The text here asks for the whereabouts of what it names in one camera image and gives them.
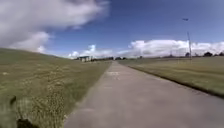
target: street light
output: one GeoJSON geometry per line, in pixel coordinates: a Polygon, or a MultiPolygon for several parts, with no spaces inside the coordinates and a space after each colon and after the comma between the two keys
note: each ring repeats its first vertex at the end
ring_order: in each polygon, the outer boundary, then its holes
{"type": "MultiPolygon", "coordinates": [[[[183,21],[186,21],[186,22],[189,21],[188,18],[183,18],[182,20],[183,20],[183,21]]],[[[192,59],[191,38],[190,38],[190,33],[189,33],[189,31],[187,31],[187,38],[188,38],[188,43],[189,43],[190,59],[192,59]]]]}

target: concrete path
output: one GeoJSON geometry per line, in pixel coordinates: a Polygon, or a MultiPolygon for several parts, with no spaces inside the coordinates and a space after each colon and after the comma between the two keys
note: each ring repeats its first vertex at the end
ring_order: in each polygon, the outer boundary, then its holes
{"type": "Polygon", "coordinates": [[[224,128],[224,100],[113,63],[64,127],[224,128]]]}

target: small building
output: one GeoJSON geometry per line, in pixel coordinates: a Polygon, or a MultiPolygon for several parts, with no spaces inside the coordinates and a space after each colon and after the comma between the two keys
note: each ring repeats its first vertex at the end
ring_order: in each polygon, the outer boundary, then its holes
{"type": "Polygon", "coordinates": [[[91,56],[80,56],[77,58],[77,60],[80,60],[82,62],[89,62],[92,60],[92,57],[91,56]]]}

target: field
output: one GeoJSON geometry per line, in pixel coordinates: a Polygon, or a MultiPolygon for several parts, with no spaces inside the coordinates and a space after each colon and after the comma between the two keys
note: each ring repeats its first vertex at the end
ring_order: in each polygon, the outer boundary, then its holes
{"type": "Polygon", "coordinates": [[[62,127],[109,64],[0,49],[0,128],[15,128],[18,119],[39,128],[62,127]]]}
{"type": "Polygon", "coordinates": [[[136,59],[121,64],[224,97],[224,57],[136,59]]]}

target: cloud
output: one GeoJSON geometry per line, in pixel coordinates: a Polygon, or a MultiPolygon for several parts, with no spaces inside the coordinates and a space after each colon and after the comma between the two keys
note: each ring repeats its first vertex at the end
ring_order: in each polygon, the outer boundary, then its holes
{"type": "Polygon", "coordinates": [[[98,17],[103,0],[0,0],[0,47],[43,52],[46,28],[74,27],[98,17]]]}
{"type": "Polygon", "coordinates": [[[90,45],[87,50],[84,50],[82,52],[74,51],[71,54],[69,54],[69,58],[77,58],[78,56],[92,56],[94,58],[103,58],[103,57],[109,57],[113,56],[114,53],[112,50],[97,50],[96,45],[90,45]]]}
{"type": "MultiPolygon", "coordinates": [[[[220,53],[224,51],[224,42],[219,43],[192,43],[192,55],[203,55],[205,52],[220,53]]],[[[160,57],[168,56],[170,54],[175,56],[184,56],[189,52],[188,41],[176,41],[176,40],[151,40],[151,41],[134,41],[131,42],[126,50],[113,51],[113,50],[97,50],[95,45],[89,47],[88,50],[84,50],[81,54],[75,54],[77,56],[97,56],[97,57],[109,57],[109,56],[121,56],[121,57],[160,57]]]]}

